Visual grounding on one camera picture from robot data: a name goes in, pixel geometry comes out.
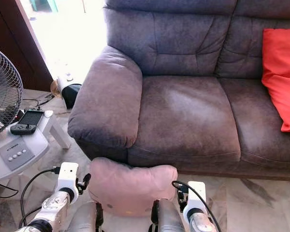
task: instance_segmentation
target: gray fabric sofa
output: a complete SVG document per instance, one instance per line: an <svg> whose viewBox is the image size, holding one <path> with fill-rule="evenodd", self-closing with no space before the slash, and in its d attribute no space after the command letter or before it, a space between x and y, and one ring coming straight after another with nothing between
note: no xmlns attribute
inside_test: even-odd
<svg viewBox="0 0 290 232"><path fill-rule="evenodd" d="M290 180L290 133L261 83L262 30L290 28L290 0L106 0L103 10L108 45L68 126L90 159Z"/></svg>

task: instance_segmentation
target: fan grille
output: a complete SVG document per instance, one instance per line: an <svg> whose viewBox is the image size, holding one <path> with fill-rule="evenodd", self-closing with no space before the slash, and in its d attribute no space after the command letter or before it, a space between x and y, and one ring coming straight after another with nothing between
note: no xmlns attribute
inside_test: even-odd
<svg viewBox="0 0 290 232"><path fill-rule="evenodd" d="M0 52L0 132L16 116L23 94L18 71L10 60Z"/></svg>

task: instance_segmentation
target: sofa back cushion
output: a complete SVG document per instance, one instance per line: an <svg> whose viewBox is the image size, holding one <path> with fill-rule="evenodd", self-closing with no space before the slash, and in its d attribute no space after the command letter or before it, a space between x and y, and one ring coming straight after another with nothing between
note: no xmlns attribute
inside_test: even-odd
<svg viewBox="0 0 290 232"><path fill-rule="evenodd" d="M215 73L261 78L264 28L290 28L290 0L238 0Z"/></svg>
<svg viewBox="0 0 290 232"><path fill-rule="evenodd" d="M212 75L236 0L106 0L107 43L145 75Z"/></svg>

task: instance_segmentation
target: sofa seat cushion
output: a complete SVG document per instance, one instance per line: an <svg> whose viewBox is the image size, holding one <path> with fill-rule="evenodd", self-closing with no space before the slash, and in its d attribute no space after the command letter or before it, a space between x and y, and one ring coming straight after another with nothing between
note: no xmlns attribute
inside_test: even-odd
<svg viewBox="0 0 290 232"><path fill-rule="evenodd" d="M290 168L290 133L282 133L282 120L261 80L224 79L241 145L241 159L275 168Z"/></svg>
<svg viewBox="0 0 290 232"><path fill-rule="evenodd" d="M128 149L129 164L180 167L239 159L234 117L215 77L144 78L138 135Z"/></svg>

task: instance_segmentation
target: red pillow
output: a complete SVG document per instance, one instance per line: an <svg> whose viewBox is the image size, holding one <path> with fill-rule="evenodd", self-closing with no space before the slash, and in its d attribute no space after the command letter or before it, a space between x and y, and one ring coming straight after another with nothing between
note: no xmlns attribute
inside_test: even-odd
<svg viewBox="0 0 290 232"><path fill-rule="evenodd" d="M290 29L263 31L263 77L272 102L290 132Z"/></svg>

